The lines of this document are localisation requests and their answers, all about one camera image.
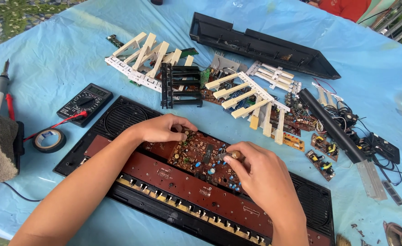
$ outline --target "electrical tape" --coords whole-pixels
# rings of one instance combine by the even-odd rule
[[[58,136],[58,139],[54,144],[50,146],[43,146],[41,144],[45,138],[53,135]],[[55,128],[47,128],[35,134],[35,136],[33,137],[33,146],[41,153],[50,154],[57,152],[61,148],[63,148],[66,145],[66,141],[66,136],[61,130]]]

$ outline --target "blue circuit board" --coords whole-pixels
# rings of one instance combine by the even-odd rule
[[[238,96],[240,96],[240,95],[243,95],[243,94],[244,94],[244,92],[243,92],[242,90],[236,91],[236,92],[234,92],[233,94],[230,95],[230,98],[229,98],[229,99],[231,99],[231,98],[236,98],[236,97],[238,97]],[[246,100],[243,99],[242,101],[240,101],[240,102],[237,103],[235,109],[233,109],[233,107],[231,107],[231,108],[229,108],[229,109],[224,109],[224,112],[231,114],[232,112],[236,111],[237,109],[242,108],[242,107],[245,105],[245,103],[246,103]]]

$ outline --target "integrated circuit chip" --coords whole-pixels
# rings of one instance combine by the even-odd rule
[[[213,145],[209,144],[207,146],[207,150],[205,151],[204,158],[202,159],[202,162],[208,164],[210,162],[210,157],[211,157],[212,153],[213,153]]]

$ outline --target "hand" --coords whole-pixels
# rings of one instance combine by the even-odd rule
[[[182,127],[188,127],[192,131],[198,131],[188,119],[179,117],[173,114],[165,114],[156,118],[142,121],[129,127],[127,130],[133,131],[140,137],[142,142],[169,142],[169,141],[184,141],[187,135],[181,133]]]
[[[239,142],[227,148],[227,152],[235,150],[245,156],[244,162],[229,156],[224,161],[236,172],[242,188],[272,219],[274,234],[286,237],[295,233],[295,238],[291,236],[282,242],[296,240],[298,243],[294,245],[308,244],[306,216],[285,163],[272,151],[251,142]]]
[[[319,5],[318,5],[317,3],[315,3],[315,2],[310,1],[310,2],[308,2],[307,4],[310,4],[310,5],[312,5],[313,7],[319,8]]]

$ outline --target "table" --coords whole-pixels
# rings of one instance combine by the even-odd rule
[[[12,84],[9,91],[14,97],[16,120],[25,123],[25,135],[59,122],[56,110],[83,87],[95,83],[112,91],[114,98],[124,95],[162,113],[187,117],[200,131],[225,142],[252,141],[274,151],[291,172],[331,190],[336,233],[346,235],[353,245],[358,245],[362,237],[350,226],[357,224],[369,244],[375,245],[378,239],[385,244],[383,221],[402,226],[402,206],[398,207],[391,198],[381,202],[367,198],[357,168],[339,167],[351,164],[344,153],[335,164],[336,177],[328,183],[302,152],[275,144],[262,135],[261,129],[254,132],[246,119],[235,120],[224,113],[222,107],[208,102],[202,108],[187,105],[162,110],[159,93],[128,83],[125,76],[105,64],[104,57],[116,49],[105,37],[116,34],[120,41],[127,42],[144,31],[156,34],[160,42],[170,43],[169,50],[195,47],[199,52],[195,61],[207,66],[215,51],[190,40],[189,26],[194,11],[233,22],[236,30],[250,28],[320,50],[342,76],[342,79],[328,82],[355,114],[366,117],[363,121],[368,129],[400,148],[402,171],[402,45],[349,20],[291,0],[256,3],[249,0],[220,3],[166,0],[162,6],[152,5],[147,0],[89,0],[69,8],[0,45],[0,72],[4,62],[10,59]],[[248,66],[253,62],[230,53],[225,57],[237,58]],[[292,73],[303,87],[317,96],[310,76]],[[262,87],[269,86],[259,78],[255,81]],[[271,93],[284,95],[284,91],[277,89]],[[3,106],[1,113],[7,115],[6,103]],[[31,143],[25,144],[20,175],[9,182],[24,196],[41,199],[62,181],[63,177],[52,169],[87,130],[72,124],[62,125],[60,129],[68,140],[56,153],[42,154],[33,149]],[[311,134],[304,132],[300,138],[306,142],[307,150],[310,150]],[[395,174],[390,177],[397,180]],[[402,196],[402,183],[395,189]],[[11,238],[36,205],[18,198],[0,184],[0,236]],[[208,244],[105,198],[69,244],[176,243]]]

